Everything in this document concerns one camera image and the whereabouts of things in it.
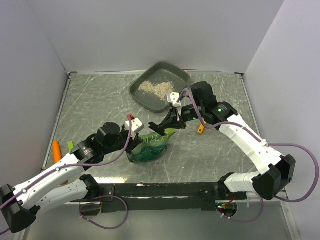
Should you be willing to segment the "green litter bag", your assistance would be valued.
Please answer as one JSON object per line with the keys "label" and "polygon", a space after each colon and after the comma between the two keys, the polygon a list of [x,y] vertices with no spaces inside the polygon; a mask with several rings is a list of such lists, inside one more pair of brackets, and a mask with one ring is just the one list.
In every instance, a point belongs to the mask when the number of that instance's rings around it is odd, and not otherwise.
{"label": "green litter bag", "polygon": [[127,153],[127,158],[131,163],[149,163],[157,160],[167,149],[171,137],[177,132],[176,129],[168,128],[165,135],[161,136],[156,132],[142,135],[140,143],[131,153]]}

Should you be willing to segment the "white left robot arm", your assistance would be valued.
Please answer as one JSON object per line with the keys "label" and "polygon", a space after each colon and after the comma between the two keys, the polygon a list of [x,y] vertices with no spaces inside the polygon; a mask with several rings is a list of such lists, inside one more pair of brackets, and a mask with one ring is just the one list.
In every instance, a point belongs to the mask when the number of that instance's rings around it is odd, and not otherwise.
{"label": "white left robot arm", "polygon": [[0,211],[8,231],[18,233],[32,225],[38,213],[44,213],[65,203],[95,200],[99,185],[91,175],[65,186],[61,184],[91,167],[104,166],[104,157],[120,151],[130,153],[141,142],[139,132],[144,124],[138,119],[127,120],[123,126],[107,122],[97,133],[79,142],[68,154],[37,176],[16,186],[0,188]]}

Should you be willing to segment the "yellow plastic scoop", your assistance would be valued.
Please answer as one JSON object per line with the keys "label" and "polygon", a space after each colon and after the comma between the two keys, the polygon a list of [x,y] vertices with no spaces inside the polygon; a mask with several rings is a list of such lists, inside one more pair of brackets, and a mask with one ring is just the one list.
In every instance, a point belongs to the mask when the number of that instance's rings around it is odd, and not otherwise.
{"label": "yellow plastic scoop", "polygon": [[198,133],[199,135],[202,135],[203,132],[204,132],[204,130],[205,130],[205,127],[204,127],[203,124],[201,124],[201,125],[199,126],[198,130],[197,130],[197,133]]}

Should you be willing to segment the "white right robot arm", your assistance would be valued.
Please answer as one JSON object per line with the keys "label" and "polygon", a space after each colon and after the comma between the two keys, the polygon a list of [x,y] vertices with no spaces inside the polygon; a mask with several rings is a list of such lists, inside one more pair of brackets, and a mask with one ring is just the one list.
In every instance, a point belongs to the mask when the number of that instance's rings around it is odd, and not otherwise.
{"label": "white right robot arm", "polygon": [[200,120],[204,127],[214,128],[233,141],[255,165],[256,172],[232,172],[221,178],[218,193],[223,199],[237,192],[252,192],[272,200],[292,181],[295,158],[283,155],[259,137],[235,108],[217,100],[207,82],[195,83],[181,93],[167,93],[164,99],[170,112],[158,127],[161,135],[165,129],[184,129],[187,122]]}

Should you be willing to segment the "black bag clip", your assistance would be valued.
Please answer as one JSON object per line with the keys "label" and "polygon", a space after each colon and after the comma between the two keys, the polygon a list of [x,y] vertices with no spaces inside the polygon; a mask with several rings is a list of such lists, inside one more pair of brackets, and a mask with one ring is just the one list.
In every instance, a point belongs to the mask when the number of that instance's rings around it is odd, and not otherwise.
{"label": "black bag clip", "polygon": [[153,130],[155,133],[159,134],[160,136],[164,136],[165,133],[165,125],[164,124],[155,124],[154,122],[149,122],[148,127]]}

